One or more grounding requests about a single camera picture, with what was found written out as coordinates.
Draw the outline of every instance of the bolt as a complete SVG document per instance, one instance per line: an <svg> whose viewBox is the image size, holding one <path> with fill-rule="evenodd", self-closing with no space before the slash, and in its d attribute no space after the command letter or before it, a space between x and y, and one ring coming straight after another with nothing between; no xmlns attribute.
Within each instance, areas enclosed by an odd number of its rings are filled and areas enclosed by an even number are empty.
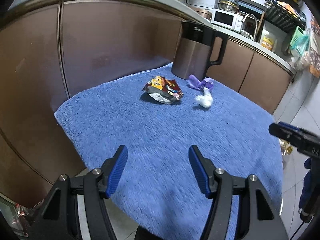
<svg viewBox="0 0 320 240"><path fill-rule="evenodd" d="M258 180L258 177L256 175L249 175L249 179L252 180L252 181L257 181Z"/></svg>
<svg viewBox="0 0 320 240"><path fill-rule="evenodd" d="M216 173L222 175L224 173L224 169L222 168L216 168Z"/></svg>
<svg viewBox="0 0 320 240"><path fill-rule="evenodd" d="M99 175L99 174L101 173L101 169L95 168L95 169L92 170L92 173L93 173L94 175Z"/></svg>
<svg viewBox="0 0 320 240"><path fill-rule="evenodd" d="M66 174L61 174L59 176L59 180L61 180L61 181L65 181L67 178L68 178L68 176Z"/></svg>

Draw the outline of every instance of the midea logo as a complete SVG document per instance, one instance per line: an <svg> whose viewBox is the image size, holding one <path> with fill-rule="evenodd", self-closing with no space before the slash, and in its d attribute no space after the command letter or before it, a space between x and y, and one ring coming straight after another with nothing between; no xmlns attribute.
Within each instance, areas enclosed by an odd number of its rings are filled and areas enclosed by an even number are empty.
<svg viewBox="0 0 320 240"><path fill-rule="evenodd" d="M194 27L193 29L198 32L203 32L203 30L199 29L198 27Z"/></svg>

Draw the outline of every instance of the black handle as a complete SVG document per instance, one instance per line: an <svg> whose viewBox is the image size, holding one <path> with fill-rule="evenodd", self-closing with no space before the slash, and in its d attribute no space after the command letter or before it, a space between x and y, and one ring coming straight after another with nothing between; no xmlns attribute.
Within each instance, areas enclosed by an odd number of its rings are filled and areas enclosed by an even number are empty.
<svg viewBox="0 0 320 240"><path fill-rule="evenodd" d="M207 68L209 68L210 66L214 66L214 65L220 65L222 63L222 60L223 60L223 57L224 57L224 53L226 51L226 46L227 46L227 43L228 43L228 37L229 36L227 34L225 34L225 33L216 31L215 32L215 37L222 38L222 43L221 43L221 47L220 47L220 51L219 51L219 56L218 56L217 60L209 61L209 64L208 64Z"/></svg>

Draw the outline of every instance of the blue towel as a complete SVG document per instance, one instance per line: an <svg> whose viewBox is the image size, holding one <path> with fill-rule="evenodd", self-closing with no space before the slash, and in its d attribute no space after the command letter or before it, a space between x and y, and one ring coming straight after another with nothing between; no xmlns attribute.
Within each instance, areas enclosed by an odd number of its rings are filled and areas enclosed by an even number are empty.
<svg viewBox="0 0 320 240"><path fill-rule="evenodd" d="M89 170L120 144L127 146L128 162L112 201L165 240L199 240L211 200L200 193L188 160L188 148L196 144L229 174L256 174L279 208L282 157L278 139L268 133L272 116L217 81L213 105L204 109L194 102L202 93L174 76L171 66L82 91L55 113ZM177 81L184 93L180 102L161 104L141 91L157 75ZM234 196L228 240L234 237L237 205Z"/></svg>

